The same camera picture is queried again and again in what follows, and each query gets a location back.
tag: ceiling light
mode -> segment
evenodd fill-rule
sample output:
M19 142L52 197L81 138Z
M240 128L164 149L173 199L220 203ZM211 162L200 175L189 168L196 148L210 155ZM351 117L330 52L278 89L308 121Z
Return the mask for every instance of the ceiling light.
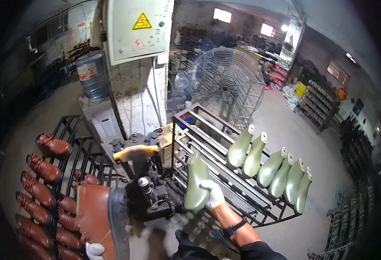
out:
M356 61L355 61L354 58L349 54L349 52L346 54L346 56L347 56L351 61L353 61L354 63L356 63Z

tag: electrical hazard symbol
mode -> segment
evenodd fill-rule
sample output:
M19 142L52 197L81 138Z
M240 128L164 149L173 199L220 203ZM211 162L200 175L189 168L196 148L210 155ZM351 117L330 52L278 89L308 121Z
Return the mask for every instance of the electrical hazard symbol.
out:
M131 51L136 51L139 49L144 49L144 44L140 39L137 39L131 47Z
M137 19L136 23L133 25L132 31L139 31L139 30L147 30L147 29L153 29L152 24L150 23L149 19L147 18L146 14L144 12L141 12L141 15Z

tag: shoe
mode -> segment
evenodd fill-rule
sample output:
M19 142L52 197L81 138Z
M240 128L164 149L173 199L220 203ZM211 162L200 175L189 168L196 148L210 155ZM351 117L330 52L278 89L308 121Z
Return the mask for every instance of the shoe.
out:
M77 214L77 203L71 197L64 197L63 199L58 200L58 206L69 214Z
M51 134L42 133L36 138L36 144L44 157L65 159L71 155L72 147L69 143L52 138Z
M79 254L58 244L58 256L62 260L82 260Z
M307 192L312 181L313 180L312 175L310 174L310 168L307 167L306 174L303 174L302 180L300 181L299 190L297 191L296 204L294 205L294 210L299 214L302 214L304 211Z
M68 246L74 249L81 249L82 244L81 241L74 234L63 230L60 227L56 228L56 241L58 241L61 245Z
M284 199L294 205L297 198L297 190L299 189L300 181L304 174L304 166L302 159L298 159L293 163L292 167L287 174L286 187L284 188Z
M261 135L252 142L250 153L245 158L241 167L241 172L244 178L250 179L257 174L260 169L261 154L263 153L266 143L266 132L262 132Z
M81 182L77 190L75 223L83 241L104 246L104 260L130 259L126 219L125 189Z
M84 182L86 182L86 184L91 184L91 185L99 185L100 184L100 180L92 174L85 174L83 180L81 180L81 175L82 175L81 169L79 169L75 172L75 178L78 181L84 181Z
M175 231L175 236L179 243L185 240L189 240L188 234L186 234L184 231L180 229Z
M287 157L287 149L283 147L280 151L272 153L270 158L260 167L257 173L257 185L262 188L268 187L280 168L281 163Z
M18 191L16 192L16 200L19 202L19 208L24 208L39 224L45 226L53 225L52 214L40 204L37 204L31 198Z
M51 185L56 185L63 179L63 171L50 162L43 160L36 153L29 154L26 157L26 162L32 171Z
M66 214L60 208L58 209L58 222L62 225L63 228L69 229L72 232L78 232L79 227L75 225L75 218Z
M254 126L250 126L241 132L238 139L231 145L227 153L227 166L235 170L241 166L247 154L248 147L254 134Z
M31 253L33 259L56 260L56 257L53 255L52 252L46 250L38 243L31 240L26 235L22 234L22 232L19 232L18 236L21 244L25 249L27 249Z
M280 169L277 171L273 180L271 181L268 191L269 195L274 198L280 198L283 194L284 188L286 186L287 174L293 165L293 156L291 153L287 154L287 157L283 160Z
M22 187L30 194L35 197L42 205L47 208L56 207L56 196L51 189L46 185L41 184L32 175L26 171L22 171L20 174L20 181Z
M185 194L185 209L197 213L205 206L209 198L209 191L199 187L201 180L209 179L208 165L194 152L187 162L188 187Z
M20 214L15 215L16 223L19 229L33 241L39 243L44 248L54 248L55 241L52 236L41 226L35 224L27 217Z

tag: red sign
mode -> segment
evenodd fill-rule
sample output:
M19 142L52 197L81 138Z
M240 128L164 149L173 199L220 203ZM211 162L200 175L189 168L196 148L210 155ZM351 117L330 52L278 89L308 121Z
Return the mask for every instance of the red sign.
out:
M336 95L338 96L339 101L346 100L346 92L344 88L337 89Z

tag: blue container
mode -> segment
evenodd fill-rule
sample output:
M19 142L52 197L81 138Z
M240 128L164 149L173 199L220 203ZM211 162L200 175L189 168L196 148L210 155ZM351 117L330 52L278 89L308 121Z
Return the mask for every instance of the blue container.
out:
M106 97L110 90L110 81L104 51L97 50L82 55L76 65L84 96L89 99Z

